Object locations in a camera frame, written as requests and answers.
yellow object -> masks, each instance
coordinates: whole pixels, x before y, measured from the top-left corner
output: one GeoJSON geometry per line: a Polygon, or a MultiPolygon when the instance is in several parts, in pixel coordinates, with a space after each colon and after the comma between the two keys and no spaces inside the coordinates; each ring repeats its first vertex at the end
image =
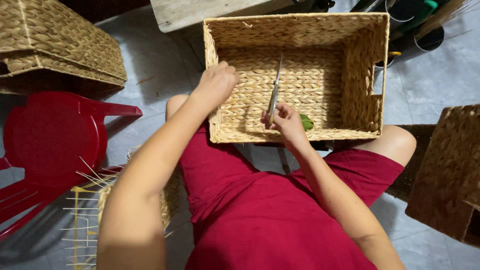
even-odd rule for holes
{"type": "Polygon", "coordinates": [[[388,57],[400,56],[400,55],[402,55],[402,53],[399,52],[399,51],[391,51],[391,52],[388,52],[388,57]]]}

green object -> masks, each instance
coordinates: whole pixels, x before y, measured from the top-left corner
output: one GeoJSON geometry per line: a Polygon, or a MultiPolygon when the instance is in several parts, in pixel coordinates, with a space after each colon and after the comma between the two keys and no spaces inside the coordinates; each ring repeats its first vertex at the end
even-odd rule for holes
{"type": "Polygon", "coordinates": [[[412,20],[409,22],[406,22],[402,25],[400,25],[395,33],[391,36],[391,39],[397,39],[401,37],[404,33],[406,33],[408,30],[417,27],[420,25],[428,16],[432,14],[432,12],[438,7],[437,2],[432,1],[432,0],[425,0],[423,1],[423,5],[420,8],[420,10],[417,12],[415,17],[413,17],[412,20]]]}
{"type": "Polygon", "coordinates": [[[304,131],[307,131],[309,129],[313,129],[313,121],[310,118],[308,118],[308,116],[301,113],[300,118],[301,118],[301,124],[303,126],[304,131]]]}

gray tile floor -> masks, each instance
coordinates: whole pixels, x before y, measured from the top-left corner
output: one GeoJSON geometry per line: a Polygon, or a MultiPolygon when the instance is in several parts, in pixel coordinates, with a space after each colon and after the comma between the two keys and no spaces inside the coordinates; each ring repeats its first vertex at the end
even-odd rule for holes
{"type": "MultiPolygon", "coordinates": [[[[330,12],[347,12],[355,2],[337,1],[330,12]]],[[[458,17],[445,25],[445,36],[475,29],[480,23],[479,18],[480,11],[458,17]]],[[[98,26],[120,41],[128,74],[125,89],[106,101],[136,105],[144,113],[143,117],[123,129],[116,128],[116,118],[106,119],[110,129],[105,165],[117,165],[127,161],[125,153],[128,149],[143,143],[162,126],[168,98],[189,93],[198,83],[201,73],[195,70],[192,60],[183,59],[177,46],[159,31],[151,7],[112,18],[98,26]],[[137,84],[151,77],[151,80],[137,84]]],[[[477,87],[480,83],[480,57],[475,49],[479,42],[480,34],[475,29],[446,40],[433,52],[389,68],[384,122],[436,123],[444,107],[480,103],[477,87]]],[[[379,89],[381,81],[377,80],[375,91],[379,89]]],[[[0,95],[0,134],[10,109],[23,103],[23,97],[0,95]]],[[[251,145],[239,145],[238,148],[258,169],[282,172],[276,149],[251,145]]],[[[289,153],[288,161],[292,168],[298,168],[298,163],[289,153]]],[[[18,168],[0,171],[0,188],[22,178],[23,172],[18,168]]],[[[72,250],[65,249],[70,243],[61,240],[68,238],[68,233],[60,231],[72,226],[72,215],[62,209],[71,207],[71,200],[66,199],[70,195],[64,194],[15,235],[0,243],[0,269],[72,269],[65,265],[71,263],[67,256],[72,255],[72,250]]],[[[168,227],[169,231],[179,228],[167,239],[170,269],[182,269],[193,248],[192,227],[185,224],[190,216],[188,205],[185,193],[181,195],[180,212],[168,227]]],[[[409,270],[479,268],[480,249],[459,243],[412,220],[404,214],[405,207],[406,203],[383,194],[371,209],[409,270]]]]}

woven basket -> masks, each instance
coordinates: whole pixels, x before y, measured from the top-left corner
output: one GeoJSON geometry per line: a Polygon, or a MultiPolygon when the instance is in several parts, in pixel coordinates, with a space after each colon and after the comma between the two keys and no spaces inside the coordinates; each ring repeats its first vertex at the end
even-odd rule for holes
{"type": "Polygon", "coordinates": [[[0,93],[112,90],[127,80],[118,41],[56,0],[1,2],[0,61],[0,93]]]}
{"type": "Polygon", "coordinates": [[[231,97],[209,116],[210,140],[281,141],[260,123],[281,52],[278,102],[313,120],[309,140],[379,137],[384,94],[373,94],[373,69],[386,61],[388,20],[373,12],[206,19],[206,66],[225,60],[240,76],[231,97]]]}
{"type": "Polygon", "coordinates": [[[480,104],[442,111],[405,213],[480,246],[480,104]]]}

straw fiber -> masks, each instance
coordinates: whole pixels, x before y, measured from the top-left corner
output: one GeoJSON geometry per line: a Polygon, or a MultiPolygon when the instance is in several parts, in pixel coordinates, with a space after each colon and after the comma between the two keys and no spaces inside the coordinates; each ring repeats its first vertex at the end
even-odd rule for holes
{"type": "Polygon", "coordinates": [[[231,97],[209,117],[210,140],[281,141],[260,123],[281,53],[278,102],[312,119],[309,140],[379,137],[384,94],[373,94],[373,67],[386,60],[388,20],[373,12],[206,19],[206,66],[225,60],[240,76],[231,97]]]}
{"type": "Polygon", "coordinates": [[[480,104],[442,111],[406,214],[480,246],[480,104]]]}
{"type": "MultiPolygon", "coordinates": [[[[131,151],[139,147],[140,146],[130,149],[127,159],[130,159],[133,156],[134,152],[131,151]]],[[[69,227],[62,230],[73,232],[73,236],[65,236],[62,240],[71,245],[66,249],[72,251],[73,256],[68,256],[66,261],[71,261],[72,264],[67,265],[72,265],[75,270],[95,269],[96,267],[96,241],[98,239],[98,228],[102,220],[103,210],[107,203],[108,196],[112,189],[115,188],[115,182],[120,175],[119,171],[121,168],[122,166],[114,166],[108,169],[102,169],[100,172],[91,175],[80,173],[90,180],[90,183],[82,187],[74,186],[71,189],[75,195],[68,199],[74,199],[75,206],[74,208],[64,209],[72,210],[71,214],[74,215],[75,218],[72,228],[69,227]],[[89,197],[88,195],[91,195],[92,193],[97,193],[98,196],[94,195],[89,197]],[[98,207],[91,208],[91,206],[82,203],[85,202],[84,200],[98,200],[98,207]]],[[[159,203],[164,229],[167,228],[173,216],[178,211],[181,182],[182,175],[180,169],[175,168],[167,185],[160,192],[159,203]]],[[[178,230],[178,228],[170,230],[170,232],[165,235],[165,238],[172,235],[176,230],[178,230]]]]}
{"type": "Polygon", "coordinates": [[[118,41],[56,0],[3,0],[0,37],[0,59],[8,69],[0,74],[2,81],[39,69],[115,88],[127,79],[118,41]]]}

